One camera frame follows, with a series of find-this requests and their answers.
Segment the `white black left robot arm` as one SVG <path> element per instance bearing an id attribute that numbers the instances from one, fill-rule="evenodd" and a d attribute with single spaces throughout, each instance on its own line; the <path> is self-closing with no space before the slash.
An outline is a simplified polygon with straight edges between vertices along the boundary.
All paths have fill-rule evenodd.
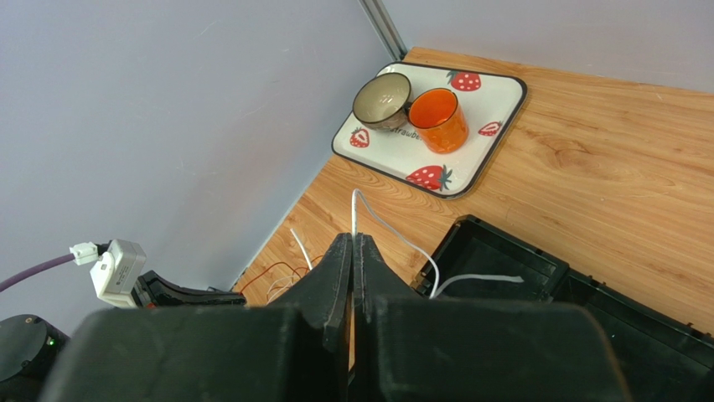
<path id="1" fill-rule="evenodd" d="M 140 308 L 246 304 L 239 292 L 189 289 L 154 271 L 138 277 L 132 298 Z M 43 318 L 22 314 L 1 321 L 1 400 L 35 401 L 70 338 Z"/>

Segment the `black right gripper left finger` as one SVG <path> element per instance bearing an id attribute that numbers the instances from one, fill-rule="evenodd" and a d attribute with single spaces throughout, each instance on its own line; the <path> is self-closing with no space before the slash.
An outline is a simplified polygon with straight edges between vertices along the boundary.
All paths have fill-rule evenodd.
<path id="1" fill-rule="evenodd" d="M 264 310 L 262 400 L 347 399 L 352 239 L 338 234 L 317 266 Z"/>

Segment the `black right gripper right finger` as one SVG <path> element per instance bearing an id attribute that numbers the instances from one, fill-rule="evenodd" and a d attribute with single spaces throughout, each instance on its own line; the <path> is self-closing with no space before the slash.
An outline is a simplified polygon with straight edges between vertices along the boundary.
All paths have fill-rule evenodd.
<path id="1" fill-rule="evenodd" d="M 371 236 L 353 246 L 356 399 L 439 401 L 439 305 L 386 264 Z"/>

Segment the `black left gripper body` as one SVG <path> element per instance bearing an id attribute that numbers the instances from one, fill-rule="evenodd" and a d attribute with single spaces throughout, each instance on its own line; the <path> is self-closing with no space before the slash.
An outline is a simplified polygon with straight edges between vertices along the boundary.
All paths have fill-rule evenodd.
<path id="1" fill-rule="evenodd" d="M 239 292 L 182 287 L 165 280 L 155 271 L 148 271 L 137 278 L 133 287 L 133 301 L 139 308 L 246 304 L 246 298 Z"/>

